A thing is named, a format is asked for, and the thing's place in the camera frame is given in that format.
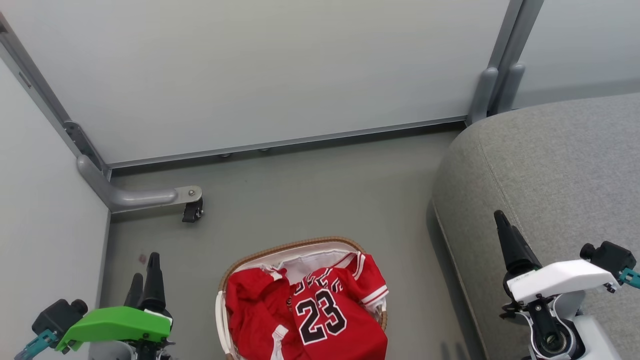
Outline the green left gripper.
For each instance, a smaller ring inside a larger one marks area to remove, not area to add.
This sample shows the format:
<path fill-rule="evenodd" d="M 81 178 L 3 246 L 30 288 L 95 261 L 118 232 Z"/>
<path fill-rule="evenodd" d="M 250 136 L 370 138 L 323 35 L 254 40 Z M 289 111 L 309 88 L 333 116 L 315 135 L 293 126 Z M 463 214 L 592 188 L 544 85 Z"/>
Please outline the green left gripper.
<path fill-rule="evenodd" d="M 123 342 L 160 350 L 169 339 L 173 317 L 166 308 L 160 254 L 148 258 L 146 278 L 134 274 L 124 306 L 95 309 L 67 330 L 55 351 L 78 351 L 86 343 Z"/>

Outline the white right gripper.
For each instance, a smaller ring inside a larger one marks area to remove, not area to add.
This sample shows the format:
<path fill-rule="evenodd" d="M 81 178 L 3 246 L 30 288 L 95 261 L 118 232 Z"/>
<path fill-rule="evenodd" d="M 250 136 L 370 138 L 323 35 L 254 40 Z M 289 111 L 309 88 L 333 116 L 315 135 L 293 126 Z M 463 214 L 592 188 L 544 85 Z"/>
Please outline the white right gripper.
<path fill-rule="evenodd" d="M 617 291 L 620 284 L 612 273 L 587 260 L 565 260 L 542 268 L 518 227 L 502 210 L 493 213 L 506 274 L 502 284 L 517 303 L 602 287 Z"/>

